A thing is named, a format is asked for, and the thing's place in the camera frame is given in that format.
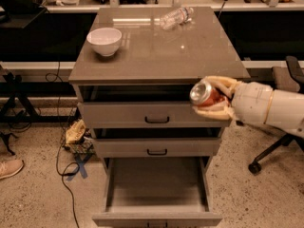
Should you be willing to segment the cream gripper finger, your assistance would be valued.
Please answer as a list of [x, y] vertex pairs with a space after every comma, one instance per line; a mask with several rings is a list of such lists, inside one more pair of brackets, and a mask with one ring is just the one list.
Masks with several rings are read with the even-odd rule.
[[237, 87], [242, 84], [242, 81], [226, 76], [206, 76], [204, 80], [220, 90], [229, 99], [233, 97]]
[[235, 118], [235, 112], [232, 107], [227, 105], [213, 105], [208, 107], [193, 106], [194, 111], [204, 118], [226, 121]]

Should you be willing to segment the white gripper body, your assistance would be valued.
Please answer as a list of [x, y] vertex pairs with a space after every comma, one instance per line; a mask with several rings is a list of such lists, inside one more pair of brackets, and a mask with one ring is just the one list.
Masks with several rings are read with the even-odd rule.
[[269, 85], [241, 83], [232, 100], [237, 119], [245, 124], [263, 124], [273, 92]]

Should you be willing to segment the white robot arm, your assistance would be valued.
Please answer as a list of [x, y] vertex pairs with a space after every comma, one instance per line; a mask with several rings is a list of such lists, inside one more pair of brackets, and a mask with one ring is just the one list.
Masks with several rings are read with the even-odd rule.
[[195, 112], [202, 117], [267, 124], [304, 137], [303, 94], [256, 82], [206, 76], [192, 87], [189, 98]]

